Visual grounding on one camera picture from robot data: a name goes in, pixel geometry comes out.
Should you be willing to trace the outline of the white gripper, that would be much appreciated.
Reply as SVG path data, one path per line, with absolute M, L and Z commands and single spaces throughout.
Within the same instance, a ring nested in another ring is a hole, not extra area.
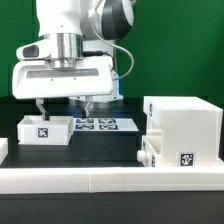
M 94 95 L 113 90 L 111 67 L 107 59 L 78 60 L 71 69 L 51 69 L 44 60 L 23 61 L 13 70 L 12 92 L 17 99 L 36 99 L 44 121 L 50 121 L 44 99 L 86 96 L 84 118 L 89 117 Z

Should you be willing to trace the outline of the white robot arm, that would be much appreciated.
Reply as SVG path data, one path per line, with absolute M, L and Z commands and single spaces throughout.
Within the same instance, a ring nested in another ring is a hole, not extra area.
M 113 92 L 114 62 L 97 48 L 124 38 L 136 0 L 36 0 L 39 40 L 17 49 L 12 93 L 17 99 L 82 97 L 84 115 L 97 96 Z

